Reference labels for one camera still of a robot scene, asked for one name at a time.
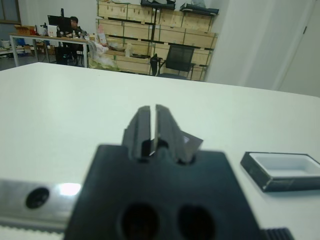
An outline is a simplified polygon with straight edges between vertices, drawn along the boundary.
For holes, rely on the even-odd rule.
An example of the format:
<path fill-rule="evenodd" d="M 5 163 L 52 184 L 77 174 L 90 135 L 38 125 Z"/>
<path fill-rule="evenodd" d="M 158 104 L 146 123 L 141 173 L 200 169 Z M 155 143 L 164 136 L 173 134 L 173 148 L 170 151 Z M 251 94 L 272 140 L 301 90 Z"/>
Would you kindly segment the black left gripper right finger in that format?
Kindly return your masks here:
<path fill-rule="evenodd" d="M 170 110 L 155 106 L 155 150 L 165 148 L 176 163 L 189 163 L 184 137 Z"/>

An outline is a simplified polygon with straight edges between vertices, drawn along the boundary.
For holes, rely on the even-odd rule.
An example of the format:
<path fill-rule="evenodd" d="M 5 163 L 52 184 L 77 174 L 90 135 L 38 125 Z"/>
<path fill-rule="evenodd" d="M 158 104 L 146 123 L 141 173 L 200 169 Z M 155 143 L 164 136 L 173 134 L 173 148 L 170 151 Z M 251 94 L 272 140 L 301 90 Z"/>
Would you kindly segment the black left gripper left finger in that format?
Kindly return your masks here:
<path fill-rule="evenodd" d="M 124 130 L 122 145 L 128 149 L 129 159 L 142 159 L 151 152 L 151 110 L 140 107 Z"/>

